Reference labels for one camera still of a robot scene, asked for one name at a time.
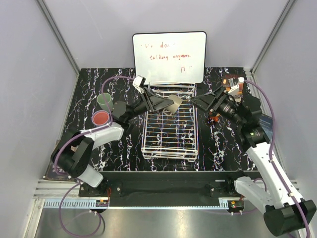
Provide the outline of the beige ceramic mug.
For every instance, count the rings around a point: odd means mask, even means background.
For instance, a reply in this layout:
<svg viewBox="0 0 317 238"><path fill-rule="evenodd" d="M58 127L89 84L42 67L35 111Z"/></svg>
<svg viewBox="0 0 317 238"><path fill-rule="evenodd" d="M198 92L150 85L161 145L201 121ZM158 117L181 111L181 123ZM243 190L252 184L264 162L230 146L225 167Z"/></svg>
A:
<svg viewBox="0 0 317 238"><path fill-rule="evenodd" d="M172 100L173 104L164 108L162 112L166 116L171 116L171 115L176 113L176 111L178 110L178 108L182 104L183 100L180 97L177 97L176 95L169 95L168 99Z"/></svg>

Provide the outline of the pink plastic cup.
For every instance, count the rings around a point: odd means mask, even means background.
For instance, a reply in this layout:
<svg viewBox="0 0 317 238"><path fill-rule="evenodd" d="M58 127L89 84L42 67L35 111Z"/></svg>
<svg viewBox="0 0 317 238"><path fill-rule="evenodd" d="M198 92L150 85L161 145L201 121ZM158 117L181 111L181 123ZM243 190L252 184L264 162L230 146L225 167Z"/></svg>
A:
<svg viewBox="0 0 317 238"><path fill-rule="evenodd" d="M103 125L106 124L109 120L109 115L107 112L97 112L93 116L93 123L95 125Z"/></svg>

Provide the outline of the purple plastic cup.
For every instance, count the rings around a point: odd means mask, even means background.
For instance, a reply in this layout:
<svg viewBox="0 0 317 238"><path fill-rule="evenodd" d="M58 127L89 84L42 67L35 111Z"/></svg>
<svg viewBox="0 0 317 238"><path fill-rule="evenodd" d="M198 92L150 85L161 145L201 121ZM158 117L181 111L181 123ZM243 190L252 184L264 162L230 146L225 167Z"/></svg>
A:
<svg viewBox="0 0 317 238"><path fill-rule="evenodd" d="M93 123L93 116L97 113L97 112L107 112L107 111L104 111L104 110L99 110L99 111L96 111L93 115L92 115L92 118L91 118L91 120L92 120L92 123Z"/></svg>

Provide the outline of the white wire dish rack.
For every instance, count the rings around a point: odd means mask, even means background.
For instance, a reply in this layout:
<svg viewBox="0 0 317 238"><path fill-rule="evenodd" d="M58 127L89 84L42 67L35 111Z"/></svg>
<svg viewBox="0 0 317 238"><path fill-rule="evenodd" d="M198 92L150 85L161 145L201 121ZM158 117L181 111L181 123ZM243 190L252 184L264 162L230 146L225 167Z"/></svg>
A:
<svg viewBox="0 0 317 238"><path fill-rule="evenodd" d="M190 101L196 96L195 84L149 85L157 96L175 95L182 103L174 114L146 112L141 152L145 159L178 159L188 162L198 157L197 110Z"/></svg>

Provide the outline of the orange ceramic mug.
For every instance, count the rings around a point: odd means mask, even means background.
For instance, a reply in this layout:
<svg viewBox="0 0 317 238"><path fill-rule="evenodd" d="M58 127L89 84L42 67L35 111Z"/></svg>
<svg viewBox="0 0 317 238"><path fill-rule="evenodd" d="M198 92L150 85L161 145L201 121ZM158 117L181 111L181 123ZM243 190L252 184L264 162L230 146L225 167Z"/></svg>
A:
<svg viewBox="0 0 317 238"><path fill-rule="evenodd" d="M220 117L220 114L212 114L212 113L210 113L208 120L209 120L209 122L218 122L219 117Z"/></svg>

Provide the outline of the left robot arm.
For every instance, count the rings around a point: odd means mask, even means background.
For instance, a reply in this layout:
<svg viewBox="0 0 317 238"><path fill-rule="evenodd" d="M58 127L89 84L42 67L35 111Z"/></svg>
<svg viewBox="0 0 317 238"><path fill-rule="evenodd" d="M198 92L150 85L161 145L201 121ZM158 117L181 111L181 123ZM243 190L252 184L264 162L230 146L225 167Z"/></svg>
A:
<svg viewBox="0 0 317 238"><path fill-rule="evenodd" d="M131 105L123 101L113 104L112 124L88 130L69 129L62 136L51 155L51 161L72 178L90 186L95 196L106 193L107 184L101 173L89 165L92 151L112 141L119 141L131 125L129 121L147 111L156 112L174 104L169 98L157 96L144 89L139 99Z"/></svg>

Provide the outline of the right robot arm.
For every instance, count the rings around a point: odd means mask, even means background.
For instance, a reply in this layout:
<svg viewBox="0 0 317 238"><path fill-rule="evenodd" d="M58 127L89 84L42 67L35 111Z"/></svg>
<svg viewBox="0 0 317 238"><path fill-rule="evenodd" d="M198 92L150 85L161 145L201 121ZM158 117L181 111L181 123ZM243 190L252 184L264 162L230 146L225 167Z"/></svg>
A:
<svg viewBox="0 0 317 238"><path fill-rule="evenodd" d="M309 222L317 207L312 200L305 200L293 186L273 154L272 140L260 125L260 100L246 95L236 103L224 87L190 100L198 109L211 115L220 114L237 126L237 141L256 165L268 188L268 191L263 190L244 172L234 172L225 184L226 193L247 198L262 213L266 227L274 236L306 229L309 237Z"/></svg>

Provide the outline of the green plastic cup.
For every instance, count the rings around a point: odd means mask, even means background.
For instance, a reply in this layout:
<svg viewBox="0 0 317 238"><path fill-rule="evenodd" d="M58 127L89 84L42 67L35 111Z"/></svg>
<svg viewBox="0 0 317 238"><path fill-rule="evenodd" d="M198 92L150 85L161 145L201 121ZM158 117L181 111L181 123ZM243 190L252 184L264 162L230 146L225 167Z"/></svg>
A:
<svg viewBox="0 0 317 238"><path fill-rule="evenodd" d="M108 113L111 112L113 107L112 96L109 93L101 93L97 97L97 103L100 108Z"/></svg>

